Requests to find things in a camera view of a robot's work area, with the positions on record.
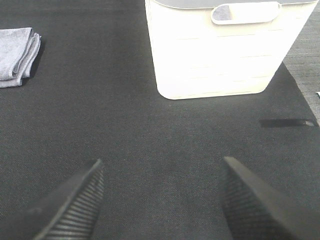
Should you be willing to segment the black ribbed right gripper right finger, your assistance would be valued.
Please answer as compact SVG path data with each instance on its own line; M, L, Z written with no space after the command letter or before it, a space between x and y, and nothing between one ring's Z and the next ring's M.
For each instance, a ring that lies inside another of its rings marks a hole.
M219 197L235 240L302 240L302 207L236 158L221 163Z

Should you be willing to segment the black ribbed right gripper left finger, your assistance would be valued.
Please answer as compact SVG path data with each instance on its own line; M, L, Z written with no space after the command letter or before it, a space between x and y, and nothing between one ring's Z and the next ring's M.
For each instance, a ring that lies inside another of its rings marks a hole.
M104 201L104 164L90 161L56 190L44 197L34 210L39 226L34 240L89 240Z

